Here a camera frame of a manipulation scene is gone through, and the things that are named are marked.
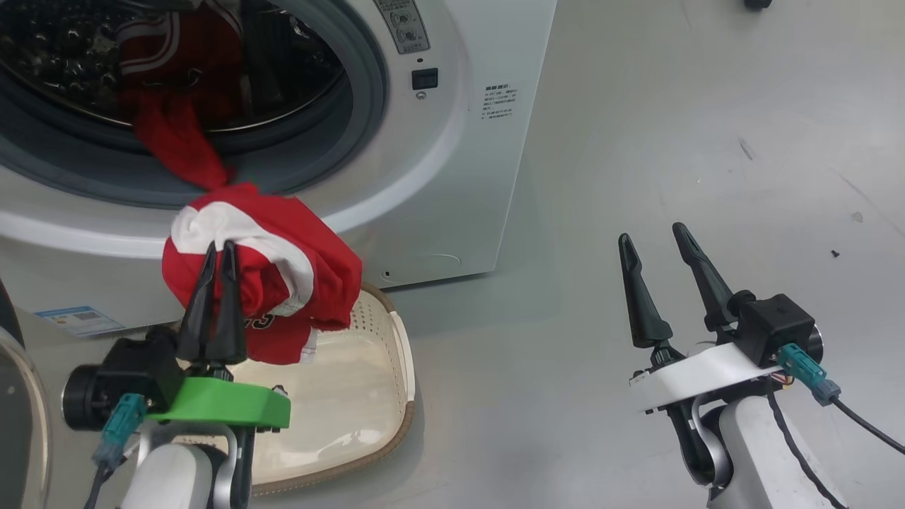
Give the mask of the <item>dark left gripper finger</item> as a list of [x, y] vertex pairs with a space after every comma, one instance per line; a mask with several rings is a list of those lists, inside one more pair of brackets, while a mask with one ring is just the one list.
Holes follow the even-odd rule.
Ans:
[[177, 342], [177, 357], [182, 361], [206, 360], [206, 344], [212, 329], [216, 300], [216, 253], [216, 244], [210, 242], [194, 292], [185, 307]]
[[245, 315], [238, 248], [235, 241], [223, 243], [220, 261], [216, 267], [216, 316], [207, 341], [207, 358], [223, 366], [233, 366], [247, 358], [245, 339]]

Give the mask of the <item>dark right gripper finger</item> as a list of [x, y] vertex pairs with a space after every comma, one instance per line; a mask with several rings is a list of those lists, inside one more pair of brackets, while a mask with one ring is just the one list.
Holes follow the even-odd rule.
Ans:
[[697, 283], [705, 310], [706, 329], [718, 334], [727, 332], [730, 326], [737, 321], [737, 318], [728, 310], [728, 302], [733, 297], [733, 293], [685, 223], [673, 223], [672, 232], [682, 260], [691, 268]]
[[631, 330], [631, 342], [638, 349], [652, 349], [660, 342], [669, 341], [672, 328], [658, 312], [652, 296], [643, 280], [642, 261], [630, 235], [621, 234], [618, 240], [621, 276]]

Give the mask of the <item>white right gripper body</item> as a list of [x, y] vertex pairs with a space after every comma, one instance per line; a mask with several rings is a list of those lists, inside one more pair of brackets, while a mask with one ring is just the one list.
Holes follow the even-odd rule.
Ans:
[[629, 380], [629, 394], [637, 411], [656, 410], [690, 397], [776, 373], [776, 362], [759, 367], [734, 344], [712, 346], [685, 360]]

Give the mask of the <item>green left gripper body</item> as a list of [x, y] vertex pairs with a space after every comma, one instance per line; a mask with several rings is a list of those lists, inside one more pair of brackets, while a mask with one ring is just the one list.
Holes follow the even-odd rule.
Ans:
[[193, 364], [178, 361], [185, 378], [179, 390], [161, 395], [159, 390], [146, 390], [150, 402], [146, 418], [159, 422], [195, 422], [246, 426], [246, 428], [286, 429], [291, 422], [292, 403], [285, 379], [278, 376], [268, 381], [280, 368], [264, 362], [245, 361], [229, 366], [230, 381], [216, 379], [208, 373], [194, 373]]

